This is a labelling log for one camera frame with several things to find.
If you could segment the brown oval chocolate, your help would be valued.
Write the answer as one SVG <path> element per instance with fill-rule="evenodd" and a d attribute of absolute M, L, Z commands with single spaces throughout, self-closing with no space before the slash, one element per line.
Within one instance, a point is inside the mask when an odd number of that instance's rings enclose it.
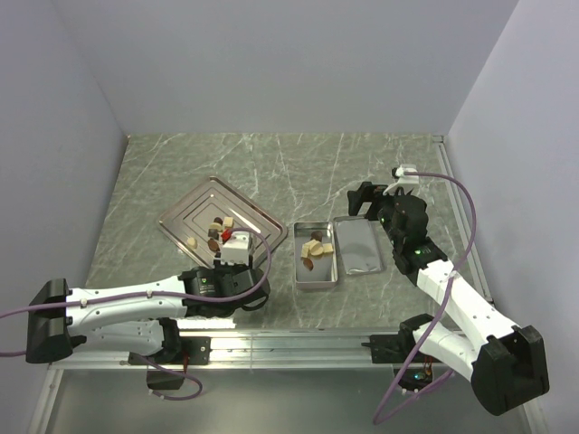
<path fill-rule="evenodd" d="M 314 264 L 313 264 L 313 261 L 311 259 L 303 259 L 302 263 L 306 269 L 313 270 Z"/>

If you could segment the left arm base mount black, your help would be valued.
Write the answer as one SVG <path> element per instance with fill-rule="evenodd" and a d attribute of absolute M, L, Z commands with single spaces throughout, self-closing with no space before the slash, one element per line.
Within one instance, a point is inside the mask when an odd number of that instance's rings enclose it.
<path fill-rule="evenodd" d="M 129 365 L 151 368 L 147 373 L 147 387 L 159 398 L 169 401 L 185 401 L 201 394 L 203 385 L 189 372 L 193 366 L 209 363 L 211 338 L 208 336 L 182 337 L 177 322 L 160 318 L 138 325 L 138 336 L 144 337 L 152 348 L 131 351 Z M 197 391 L 189 396 L 169 396 L 164 392 L 176 392 L 189 380 L 197 386 Z"/>

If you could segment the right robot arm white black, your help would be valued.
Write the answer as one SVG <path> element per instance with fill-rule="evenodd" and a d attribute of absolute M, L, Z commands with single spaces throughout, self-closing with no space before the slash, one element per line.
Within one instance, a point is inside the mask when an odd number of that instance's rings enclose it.
<path fill-rule="evenodd" d="M 366 347 L 374 362 L 408 365 L 431 357 L 445 363 L 470 382 L 479 403 L 495 416 L 548 393 L 543 336 L 503 316 L 459 274 L 428 235 L 423 199 L 409 187 L 370 182 L 347 199 L 350 216 L 370 205 L 365 218 L 384 229 L 395 266 L 439 305 L 436 316 L 403 321 L 390 343 L 371 336 Z"/>

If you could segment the dark round chocolate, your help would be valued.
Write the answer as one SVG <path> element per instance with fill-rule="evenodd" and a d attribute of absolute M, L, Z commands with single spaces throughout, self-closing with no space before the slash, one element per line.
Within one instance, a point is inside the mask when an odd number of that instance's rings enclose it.
<path fill-rule="evenodd" d="M 312 240 L 322 241 L 323 240 L 323 233 L 321 231 L 313 231 L 310 235 Z"/>

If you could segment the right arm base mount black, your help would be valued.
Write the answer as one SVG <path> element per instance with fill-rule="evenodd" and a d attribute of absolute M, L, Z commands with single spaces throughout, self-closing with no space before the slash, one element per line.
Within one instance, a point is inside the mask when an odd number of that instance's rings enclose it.
<path fill-rule="evenodd" d="M 394 376 L 400 372 L 408 353 L 414 347 L 414 344 L 406 345 L 400 335 L 370 335 L 361 345 L 370 351 L 373 364 L 398 365 L 398 368 L 394 368 Z M 432 362 L 431 356 L 418 352 L 399 380 L 399 388 L 418 392 L 429 386 L 433 382 Z"/>

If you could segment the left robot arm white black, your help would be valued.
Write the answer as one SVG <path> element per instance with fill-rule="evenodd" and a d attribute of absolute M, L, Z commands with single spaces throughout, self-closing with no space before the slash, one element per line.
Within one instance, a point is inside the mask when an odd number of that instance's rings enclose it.
<path fill-rule="evenodd" d="M 53 279 L 30 304 L 25 360 L 54 363 L 76 351 L 121 351 L 172 363 L 182 352 L 177 320 L 257 310 L 270 292 L 266 274 L 243 265 L 197 267 L 122 288 L 70 288 Z"/>

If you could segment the white round chocolate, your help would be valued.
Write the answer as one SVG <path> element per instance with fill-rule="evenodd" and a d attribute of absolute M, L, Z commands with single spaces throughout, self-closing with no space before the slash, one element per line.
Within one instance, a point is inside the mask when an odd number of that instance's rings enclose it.
<path fill-rule="evenodd" d="M 324 245 L 321 241 L 310 240 L 305 242 L 300 251 L 300 257 L 302 259 L 316 258 L 324 254 Z"/>

